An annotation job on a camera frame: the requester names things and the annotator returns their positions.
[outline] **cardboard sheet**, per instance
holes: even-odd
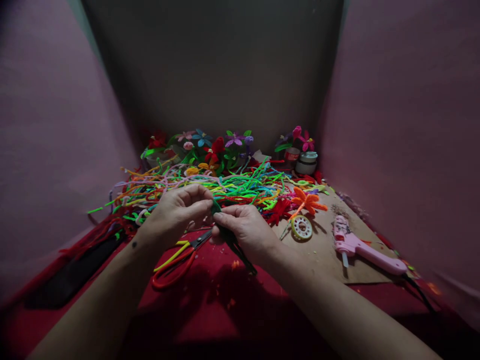
[[[332,210],[333,205],[348,215],[350,229],[360,239],[371,242],[373,249],[388,257],[397,258],[397,256],[328,186],[326,189],[330,195],[320,193],[319,197],[320,203],[328,206],[327,212],[320,211],[313,217],[308,214],[308,211],[302,211],[313,227],[311,239],[305,242],[295,240],[292,231],[289,230],[283,237],[283,243],[305,254],[315,269],[326,272],[345,284],[391,283],[398,280],[397,276],[386,273],[358,255],[348,258],[348,269],[342,266],[341,255],[335,251],[335,239],[332,233],[336,216]],[[273,230],[280,237],[286,226],[287,220],[282,220],[278,226],[273,227]]]

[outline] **dark gray wall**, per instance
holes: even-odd
[[[313,127],[341,0],[84,0],[119,98],[140,130],[251,129],[268,149]]]

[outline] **pink glue gun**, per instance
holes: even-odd
[[[402,275],[407,272],[407,265],[403,261],[385,256],[361,241],[350,231],[348,220],[341,215],[335,217],[333,235],[335,236],[335,249],[341,254],[344,267],[349,267],[347,257],[352,257],[357,253],[390,274]]]

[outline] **pink wall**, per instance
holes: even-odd
[[[138,163],[104,70],[65,0],[3,4],[0,301],[91,228]]]
[[[322,169],[480,329],[480,7],[355,0],[322,115]]]

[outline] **orange flower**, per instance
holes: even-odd
[[[220,165],[219,164],[216,164],[212,161],[213,159],[210,159],[210,162],[208,164],[202,162],[201,164],[198,165],[198,167],[200,169],[205,169],[205,170],[210,170],[211,171],[211,175],[213,177],[217,177],[217,172],[215,170],[217,170]]]
[[[329,208],[325,205],[318,203],[320,198],[317,194],[308,194],[306,195],[301,188],[294,187],[293,191],[298,197],[294,197],[291,202],[297,204],[299,206],[298,210],[290,217],[290,219],[294,218],[299,214],[299,212],[305,208],[308,212],[312,215],[315,215],[315,209],[327,211]]]

